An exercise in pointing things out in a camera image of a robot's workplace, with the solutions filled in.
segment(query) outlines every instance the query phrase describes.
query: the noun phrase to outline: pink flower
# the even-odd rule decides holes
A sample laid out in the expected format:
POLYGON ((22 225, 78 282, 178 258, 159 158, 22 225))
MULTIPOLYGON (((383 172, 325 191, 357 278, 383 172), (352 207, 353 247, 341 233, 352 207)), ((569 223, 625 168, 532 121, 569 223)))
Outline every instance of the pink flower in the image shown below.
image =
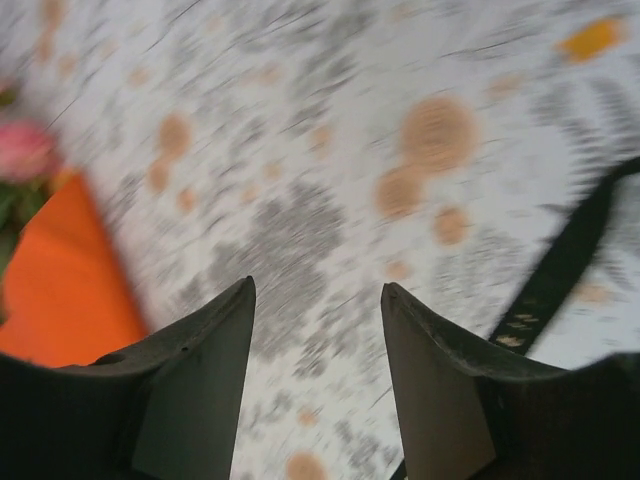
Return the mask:
POLYGON ((0 180, 22 183, 51 175, 61 166, 55 139, 28 122, 0 126, 0 180))

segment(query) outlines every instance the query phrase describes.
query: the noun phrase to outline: white tablecloth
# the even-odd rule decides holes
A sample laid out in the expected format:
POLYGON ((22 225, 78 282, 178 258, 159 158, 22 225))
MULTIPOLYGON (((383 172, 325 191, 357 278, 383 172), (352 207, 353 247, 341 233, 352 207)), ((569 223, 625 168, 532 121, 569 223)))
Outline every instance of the white tablecloth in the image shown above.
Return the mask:
MULTIPOLYGON (((488 333, 580 189, 640 145, 633 3, 4 0, 0 70, 88 169, 155 329, 255 277, 232 478, 385 480, 383 283, 488 333), (594 21, 612 45, 571 63, 555 45, 594 21)), ((533 358, 639 348, 623 195, 533 358)))

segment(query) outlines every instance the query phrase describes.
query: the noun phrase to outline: orange cloth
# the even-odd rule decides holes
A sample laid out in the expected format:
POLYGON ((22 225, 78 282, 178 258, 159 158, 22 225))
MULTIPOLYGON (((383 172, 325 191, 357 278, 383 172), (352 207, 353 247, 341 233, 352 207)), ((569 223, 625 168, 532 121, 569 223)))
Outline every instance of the orange cloth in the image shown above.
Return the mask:
POLYGON ((23 360, 87 365, 148 333, 79 174, 26 226, 3 287, 0 351, 23 360))

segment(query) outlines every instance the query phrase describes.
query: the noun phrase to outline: floral pattern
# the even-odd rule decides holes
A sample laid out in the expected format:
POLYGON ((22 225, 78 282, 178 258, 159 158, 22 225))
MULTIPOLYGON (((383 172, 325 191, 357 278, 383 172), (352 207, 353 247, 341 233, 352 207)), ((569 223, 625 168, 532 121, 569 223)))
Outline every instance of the floral pattern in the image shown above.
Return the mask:
MULTIPOLYGON (((88 170, 153 328, 256 279, 233 480, 386 480, 402 449, 383 283, 491 330, 563 216, 640 148, 638 13, 5 0, 0 77, 22 84, 7 115, 88 170)), ((640 348, 638 185, 533 358, 640 348)))

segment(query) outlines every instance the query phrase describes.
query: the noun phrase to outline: black strap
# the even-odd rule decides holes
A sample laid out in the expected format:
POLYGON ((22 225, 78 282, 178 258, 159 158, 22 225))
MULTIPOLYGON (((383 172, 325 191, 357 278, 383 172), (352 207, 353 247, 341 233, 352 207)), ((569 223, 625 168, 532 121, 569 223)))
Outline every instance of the black strap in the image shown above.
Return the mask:
POLYGON ((600 243, 618 180, 640 173, 640 157, 615 166, 580 202, 489 336, 489 341, 525 355, 565 302, 600 243))

